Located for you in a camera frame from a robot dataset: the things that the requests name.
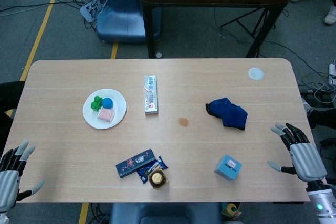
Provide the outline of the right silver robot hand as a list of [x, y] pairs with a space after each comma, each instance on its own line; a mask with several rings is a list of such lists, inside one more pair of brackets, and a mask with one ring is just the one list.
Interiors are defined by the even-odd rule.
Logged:
[[326, 177], [327, 171], [316, 146], [309, 142], [301, 129], [289, 123], [286, 125], [276, 123], [271, 131], [281, 138], [292, 160], [291, 167], [279, 166], [268, 161], [267, 164], [272, 169], [297, 175], [300, 180], [306, 183], [323, 180]]

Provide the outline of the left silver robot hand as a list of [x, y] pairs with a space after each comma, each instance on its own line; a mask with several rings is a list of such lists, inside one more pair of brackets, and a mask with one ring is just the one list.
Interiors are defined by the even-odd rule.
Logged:
[[45, 183], [45, 180], [42, 179], [32, 189], [24, 192], [19, 191], [20, 180], [28, 158], [35, 150], [35, 146], [29, 147], [28, 143], [27, 140], [24, 140], [15, 149], [8, 150], [1, 158], [1, 215], [9, 212], [17, 201], [37, 193]]

